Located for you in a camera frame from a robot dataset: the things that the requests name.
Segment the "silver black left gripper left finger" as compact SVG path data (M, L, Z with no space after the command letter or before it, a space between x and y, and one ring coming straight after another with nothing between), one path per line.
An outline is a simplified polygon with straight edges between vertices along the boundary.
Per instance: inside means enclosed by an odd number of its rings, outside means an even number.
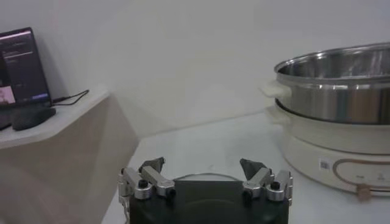
M172 200L176 196L176 184L161 175L164 157L147 160L135 170L122 168L118 174L118 195L120 201L148 200L153 194Z

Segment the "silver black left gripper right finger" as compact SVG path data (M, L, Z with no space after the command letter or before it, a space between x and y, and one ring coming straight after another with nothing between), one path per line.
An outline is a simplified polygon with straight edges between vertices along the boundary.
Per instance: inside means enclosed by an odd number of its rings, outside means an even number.
M269 201L292 203L293 177L290 171L281 170L274 174L272 169L261 162L244 158L241 158L239 162L246 176L242 193L246 203L262 197L262 194L265 194Z

